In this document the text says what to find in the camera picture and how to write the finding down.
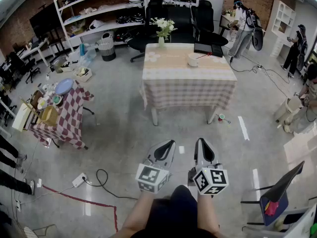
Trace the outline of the white storage box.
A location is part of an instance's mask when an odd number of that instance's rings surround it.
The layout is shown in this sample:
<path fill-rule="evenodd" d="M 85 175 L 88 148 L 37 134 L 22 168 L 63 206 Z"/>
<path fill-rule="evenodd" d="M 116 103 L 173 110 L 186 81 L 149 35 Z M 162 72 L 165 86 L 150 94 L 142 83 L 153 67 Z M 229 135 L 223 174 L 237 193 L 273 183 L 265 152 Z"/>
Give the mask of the white storage box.
<path fill-rule="evenodd" d="M 271 238 L 309 238 L 310 228 L 314 224 L 316 212 L 317 203 L 311 207 L 285 211 L 283 213 L 285 216 L 291 214 L 302 214 L 302 216 L 299 218 L 299 220 L 292 223 L 286 232 L 275 232 L 274 235 L 271 235 Z"/>

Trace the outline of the white cup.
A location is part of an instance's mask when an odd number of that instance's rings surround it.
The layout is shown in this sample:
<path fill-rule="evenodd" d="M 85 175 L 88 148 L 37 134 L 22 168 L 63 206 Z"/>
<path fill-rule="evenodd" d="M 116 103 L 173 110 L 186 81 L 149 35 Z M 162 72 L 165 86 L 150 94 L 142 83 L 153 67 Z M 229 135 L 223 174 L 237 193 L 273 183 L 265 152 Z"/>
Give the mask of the white cup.
<path fill-rule="evenodd" d="M 200 57 L 199 53 L 190 53 L 187 56 L 187 63 L 189 64 L 189 66 L 198 67 L 199 66 L 199 57 Z"/>

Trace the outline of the blue plate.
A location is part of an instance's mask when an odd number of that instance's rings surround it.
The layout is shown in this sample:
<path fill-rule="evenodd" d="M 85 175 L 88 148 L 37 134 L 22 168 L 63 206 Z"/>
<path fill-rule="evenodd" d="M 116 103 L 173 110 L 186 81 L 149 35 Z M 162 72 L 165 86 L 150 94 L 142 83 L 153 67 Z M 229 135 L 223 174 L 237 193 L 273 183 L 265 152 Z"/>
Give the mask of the blue plate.
<path fill-rule="evenodd" d="M 74 83 L 74 80 L 71 78 L 63 79 L 55 87 L 55 94 L 60 96 L 60 95 L 64 95 L 68 93 L 71 90 L 73 83 Z"/>

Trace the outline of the red checkered cloth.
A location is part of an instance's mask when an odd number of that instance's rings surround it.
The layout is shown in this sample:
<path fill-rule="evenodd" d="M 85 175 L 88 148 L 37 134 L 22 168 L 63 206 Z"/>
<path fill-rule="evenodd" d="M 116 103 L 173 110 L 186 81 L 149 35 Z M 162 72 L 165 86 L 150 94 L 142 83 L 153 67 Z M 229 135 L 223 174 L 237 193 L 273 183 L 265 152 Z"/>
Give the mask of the red checkered cloth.
<path fill-rule="evenodd" d="M 82 118 L 84 102 L 93 99 L 94 95 L 75 80 L 71 90 L 63 97 L 62 106 L 56 109 L 56 125 L 40 123 L 30 126 L 29 130 L 45 146 L 52 139 L 70 143 L 76 149 L 87 149 L 82 140 Z"/>

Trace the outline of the metal pot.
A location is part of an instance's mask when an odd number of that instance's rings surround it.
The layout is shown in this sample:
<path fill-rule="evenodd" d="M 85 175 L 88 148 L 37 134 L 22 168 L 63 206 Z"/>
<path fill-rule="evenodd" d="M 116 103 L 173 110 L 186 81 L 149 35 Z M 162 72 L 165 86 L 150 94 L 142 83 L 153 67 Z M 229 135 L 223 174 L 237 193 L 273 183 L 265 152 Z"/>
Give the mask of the metal pot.
<path fill-rule="evenodd" d="M 55 71 L 56 73 L 63 73 L 62 66 L 66 62 L 66 56 L 58 56 L 55 57 L 51 61 L 51 70 Z"/>

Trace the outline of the wide white shelving unit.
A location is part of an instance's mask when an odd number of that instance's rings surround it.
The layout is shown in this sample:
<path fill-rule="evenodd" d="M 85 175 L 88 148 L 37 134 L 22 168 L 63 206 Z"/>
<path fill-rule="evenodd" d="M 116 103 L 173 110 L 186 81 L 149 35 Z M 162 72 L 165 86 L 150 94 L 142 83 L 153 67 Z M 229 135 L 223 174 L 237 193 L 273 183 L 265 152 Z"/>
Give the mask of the wide white shelving unit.
<path fill-rule="evenodd" d="M 144 5 L 146 3 L 147 0 L 144 0 L 143 2 L 139 2 L 139 3 L 119 3 L 119 4 L 114 4 L 114 5 L 107 5 L 106 8 L 104 8 L 102 10 L 96 10 L 94 12 L 90 12 L 90 13 L 85 14 L 85 15 L 73 16 L 72 18 L 65 20 L 65 21 L 62 19 L 61 15 L 66 8 L 72 8 L 73 5 L 81 3 L 83 1 L 85 1 L 85 0 L 77 0 L 77 1 L 74 1 L 72 3 L 65 5 L 63 7 L 59 7 L 59 5 L 57 4 L 57 0 L 53 0 L 56 11 L 57 11 L 57 15 L 58 15 L 58 18 L 59 18 L 59 21 L 60 21 L 60 24 L 61 24 L 61 27 L 63 30 L 63 33 L 65 35 L 65 39 L 68 42 L 68 45 L 72 51 L 74 50 L 73 45 L 71 43 L 72 37 L 66 31 L 67 25 L 70 25 L 72 23 L 76 23 L 80 20 L 84 20 L 84 19 L 89 18 L 89 17 L 93 17 L 96 15 L 111 12 L 111 11 L 119 11 L 122 9 L 141 7 L 142 5 Z M 81 38 L 81 37 L 89 35 L 89 34 L 94 34 L 94 33 L 103 32 L 103 31 L 107 31 L 107 30 L 114 30 L 114 29 L 122 28 L 122 27 L 138 26 L 138 25 L 143 25 L 143 23 L 142 22 L 128 22 L 128 23 L 119 24 L 113 20 L 110 20 L 110 21 L 105 22 L 102 26 L 100 26 L 96 29 L 93 29 L 93 30 L 84 31 L 83 33 L 80 33 L 80 34 L 74 36 L 74 38 Z"/>

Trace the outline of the white trash can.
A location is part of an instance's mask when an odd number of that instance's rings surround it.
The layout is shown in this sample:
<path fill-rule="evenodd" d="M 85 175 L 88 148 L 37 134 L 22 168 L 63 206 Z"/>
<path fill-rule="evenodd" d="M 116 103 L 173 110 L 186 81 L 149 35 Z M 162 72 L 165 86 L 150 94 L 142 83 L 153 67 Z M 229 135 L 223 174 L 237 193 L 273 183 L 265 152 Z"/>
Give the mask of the white trash can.
<path fill-rule="evenodd" d="M 286 98 L 280 105 L 277 111 L 274 113 L 274 120 L 278 124 L 283 124 L 294 112 L 301 106 L 301 100 L 298 96 L 292 98 Z"/>

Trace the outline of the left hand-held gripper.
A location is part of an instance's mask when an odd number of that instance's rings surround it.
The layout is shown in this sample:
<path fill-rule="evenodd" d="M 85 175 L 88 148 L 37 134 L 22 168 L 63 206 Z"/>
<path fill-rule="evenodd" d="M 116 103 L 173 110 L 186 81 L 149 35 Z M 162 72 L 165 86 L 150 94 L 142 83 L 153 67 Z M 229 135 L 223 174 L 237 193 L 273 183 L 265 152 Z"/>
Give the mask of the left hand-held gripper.
<path fill-rule="evenodd" d="M 135 176 L 140 190 L 157 194 L 170 180 L 175 147 L 174 140 L 166 140 L 149 149 Z"/>

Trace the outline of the black office chair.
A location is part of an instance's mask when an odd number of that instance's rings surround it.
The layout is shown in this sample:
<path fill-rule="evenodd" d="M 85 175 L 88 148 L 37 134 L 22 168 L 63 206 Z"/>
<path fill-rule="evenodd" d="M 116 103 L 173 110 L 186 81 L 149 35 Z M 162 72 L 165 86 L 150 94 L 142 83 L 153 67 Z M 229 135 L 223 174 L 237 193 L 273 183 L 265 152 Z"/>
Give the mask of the black office chair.
<path fill-rule="evenodd" d="M 145 49 L 147 44 L 157 43 L 159 38 L 157 36 L 157 31 L 159 27 L 152 25 L 152 19 L 155 18 L 165 18 L 167 11 L 163 7 L 162 0 L 150 0 L 146 8 L 146 20 L 143 28 L 137 36 L 133 37 L 127 42 L 128 46 L 134 50 L 138 50 L 141 54 L 130 59 L 130 62 L 138 58 L 145 56 Z"/>
<path fill-rule="evenodd" d="M 228 44 L 226 38 L 214 32 L 213 8 L 209 1 L 200 0 L 199 5 L 191 9 L 198 42 L 218 46 Z"/>

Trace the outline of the white-legged table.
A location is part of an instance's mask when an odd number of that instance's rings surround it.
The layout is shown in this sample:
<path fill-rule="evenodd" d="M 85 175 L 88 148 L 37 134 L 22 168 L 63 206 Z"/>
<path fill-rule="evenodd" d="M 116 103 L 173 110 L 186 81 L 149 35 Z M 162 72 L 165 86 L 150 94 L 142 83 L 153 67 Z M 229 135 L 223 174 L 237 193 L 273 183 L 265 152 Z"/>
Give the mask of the white-legged table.
<path fill-rule="evenodd" d="M 217 111 L 217 106 L 204 106 L 207 124 L 211 124 Z M 158 114 L 156 108 L 151 108 L 152 121 L 154 126 L 158 126 Z"/>

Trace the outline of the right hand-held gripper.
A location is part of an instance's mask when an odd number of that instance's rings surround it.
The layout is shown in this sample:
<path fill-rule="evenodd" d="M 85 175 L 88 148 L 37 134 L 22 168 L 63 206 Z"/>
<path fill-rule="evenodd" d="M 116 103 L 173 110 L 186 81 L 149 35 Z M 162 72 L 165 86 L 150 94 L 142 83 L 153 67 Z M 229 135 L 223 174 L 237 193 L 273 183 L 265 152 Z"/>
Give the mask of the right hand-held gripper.
<path fill-rule="evenodd" d="M 196 187 L 200 195 L 217 195 L 229 186 L 227 170 L 221 163 L 213 162 L 218 154 L 216 148 L 207 140 L 199 138 L 195 145 L 194 159 L 196 166 L 202 167 L 196 170 L 192 168 L 188 172 L 188 186 Z"/>

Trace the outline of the long white desk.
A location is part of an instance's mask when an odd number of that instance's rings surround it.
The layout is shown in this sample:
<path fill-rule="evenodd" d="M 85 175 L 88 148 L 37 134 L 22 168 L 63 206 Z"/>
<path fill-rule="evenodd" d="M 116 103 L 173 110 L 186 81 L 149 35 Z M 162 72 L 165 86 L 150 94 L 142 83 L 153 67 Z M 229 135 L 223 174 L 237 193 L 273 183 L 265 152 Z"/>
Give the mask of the long white desk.
<path fill-rule="evenodd" d="M 49 67 L 50 65 L 49 65 L 48 61 L 46 60 L 45 56 L 43 55 L 43 52 L 41 51 L 41 48 L 42 48 L 44 45 L 48 45 L 48 48 L 49 48 L 49 51 L 50 51 L 51 55 L 55 58 L 56 55 L 55 55 L 55 53 L 53 52 L 52 47 L 50 46 L 50 42 L 49 42 L 48 37 L 44 38 L 44 40 L 41 41 L 35 48 L 30 49 L 30 50 L 23 51 L 23 52 L 22 52 L 20 55 L 18 55 L 18 56 L 19 56 L 20 59 L 25 59 L 26 57 L 28 57 L 28 56 L 32 55 L 33 53 L 37 52 L 37 53 L 40 55 L 40 57 L 41 57 L 42 61 L 44 62 L 44 64 L 45 64 L 47 67 Z"/>

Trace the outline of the black swivel chair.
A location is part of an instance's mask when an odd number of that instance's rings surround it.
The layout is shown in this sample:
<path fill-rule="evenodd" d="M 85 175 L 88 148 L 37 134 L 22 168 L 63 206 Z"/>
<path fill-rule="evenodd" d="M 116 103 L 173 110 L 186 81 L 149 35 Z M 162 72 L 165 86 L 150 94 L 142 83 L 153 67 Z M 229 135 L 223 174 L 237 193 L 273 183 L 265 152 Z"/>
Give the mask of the black swivel chair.
<path fill-rule="evenodd" d="M 26 79 L 26 84 L 28 84 L 28 81 L 33 83 L 33 77 L 41 73 L 40 69 L 34 68 L 35 66 L 35 59 L 29 60 L 28 62 L 24 62 L 15 52 L 11 52 L 9 54 L 10 58 L 10 64 L 11 66 L 18 70 L 21 75 L 28 74 L 28 77 Z"/>

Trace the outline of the white floor tape strip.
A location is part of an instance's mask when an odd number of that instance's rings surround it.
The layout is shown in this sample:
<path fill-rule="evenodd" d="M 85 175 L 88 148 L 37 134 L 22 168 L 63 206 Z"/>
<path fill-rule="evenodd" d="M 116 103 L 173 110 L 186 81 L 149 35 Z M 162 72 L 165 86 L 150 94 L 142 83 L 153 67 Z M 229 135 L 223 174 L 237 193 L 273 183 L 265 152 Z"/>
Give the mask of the white floor tape strip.
<path fill-rule="evenodd" d="M 247 128 L 245 126 L 245 123 L 244 123 L 244 120 L 241 116 L 238 116 L 238 120 L 239 120 L 239 123 L 240 123 L 240 127 L 241 127 L 241 130 L 242 130 L 242 133 L 243 133 L 243 136 L 244 136 L 244 139 L 247 141 L 249 141 L 249 135 L 248 135 L 248 132 L 247 132 Z"/>

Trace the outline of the white arched cabinet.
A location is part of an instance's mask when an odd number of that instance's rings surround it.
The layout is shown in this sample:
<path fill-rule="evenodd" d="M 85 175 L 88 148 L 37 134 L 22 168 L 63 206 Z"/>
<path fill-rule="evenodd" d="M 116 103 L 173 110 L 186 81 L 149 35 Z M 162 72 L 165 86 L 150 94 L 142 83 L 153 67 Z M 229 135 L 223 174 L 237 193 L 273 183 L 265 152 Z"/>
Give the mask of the white arched cabinet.
<path fill-rule="evenodd" d="M 263 44 L 264 51 L 271 57 L 278 57 L 283 46 L 292 46 L 287 38 L 295 17 L 294 10 L 280 0 L 274 0 Z"/>

